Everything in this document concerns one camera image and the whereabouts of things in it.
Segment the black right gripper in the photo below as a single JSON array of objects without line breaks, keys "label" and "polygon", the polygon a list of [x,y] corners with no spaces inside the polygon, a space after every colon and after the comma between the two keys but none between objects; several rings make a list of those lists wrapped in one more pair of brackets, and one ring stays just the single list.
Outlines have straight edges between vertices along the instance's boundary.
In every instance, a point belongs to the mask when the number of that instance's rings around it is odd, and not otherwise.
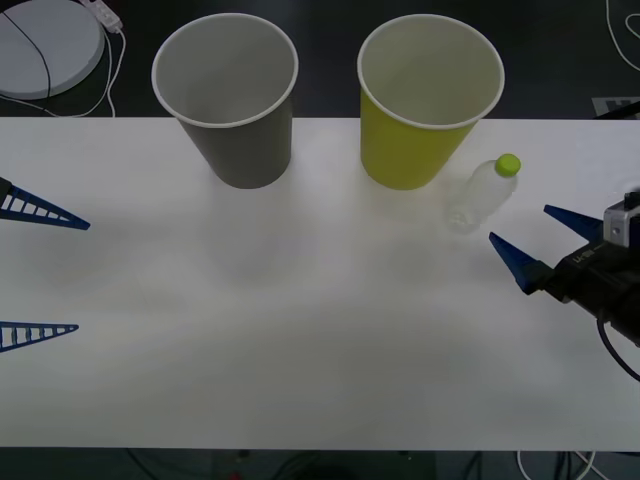
[{"label": "black right gripper", "polygon": [[592,244],[566,256],[553,270],[491,232],[489,241],[520,290],[526,295],[544,290],[563,303],[574,302],[638,344],[639,248],[603,241],[600,219],[552,205],[543,211]]}]

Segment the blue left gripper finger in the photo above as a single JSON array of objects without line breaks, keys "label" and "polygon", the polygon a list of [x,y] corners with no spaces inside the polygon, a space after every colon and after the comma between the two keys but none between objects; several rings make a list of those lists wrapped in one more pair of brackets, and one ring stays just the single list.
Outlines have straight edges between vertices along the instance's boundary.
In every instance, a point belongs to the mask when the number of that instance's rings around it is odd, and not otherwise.
[{"label": "blue left gripper finger", "polygon": [[1,179],[1,218],[76,230],[90,228],[89,222],[4,178]]},{"label": "blue left gripper finger", "polygon": [[0,332],[1,352],[9,352],[53,338],[73,333],[76,324],[50,323],[2,323]]}]

